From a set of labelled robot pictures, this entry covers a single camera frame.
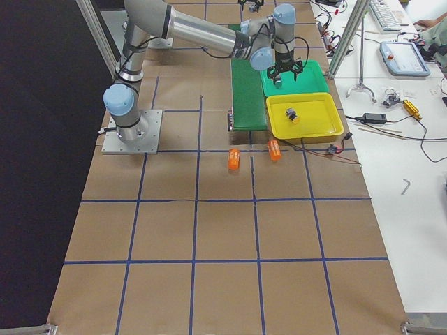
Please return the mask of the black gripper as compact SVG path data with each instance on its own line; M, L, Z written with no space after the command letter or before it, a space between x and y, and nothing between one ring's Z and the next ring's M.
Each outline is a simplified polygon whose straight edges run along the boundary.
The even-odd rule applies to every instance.
M242 10L244 10L245 5L248 5L250 12L258 12L264 6L264 0L238 0L237 2Z
M293 79L297 80L297 76L304 70L301 58L294 59L292 52L275 52L274 55L274 65L267 69L267 77L273 81L273 85L274 81L281 80L281 74L286 72L291 72Z

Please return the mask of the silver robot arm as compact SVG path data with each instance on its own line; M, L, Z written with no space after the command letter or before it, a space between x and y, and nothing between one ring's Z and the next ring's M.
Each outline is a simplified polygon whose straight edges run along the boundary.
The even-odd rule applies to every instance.
M143 60L149 47L170 47L176 39L217 52L220 58L249 61L257 71L277 80L282 73L298 76L305 66L294 56L295 8L277 6L271 15L241 22L230 29L176 10L165 1L125 1L127 24L122 55L103 102L115 124L120 144L140 146L155 125L138 109Z

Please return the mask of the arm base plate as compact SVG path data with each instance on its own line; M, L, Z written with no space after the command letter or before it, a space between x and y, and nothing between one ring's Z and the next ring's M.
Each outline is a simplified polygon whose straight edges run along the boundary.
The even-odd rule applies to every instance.
M147 44L148 49L171 49L173 47L173 38L159 38L156 36L151 36Z
M120 128L110 117L103 154L156 154L159 147L163 110L139 110L140 121L132 128Z

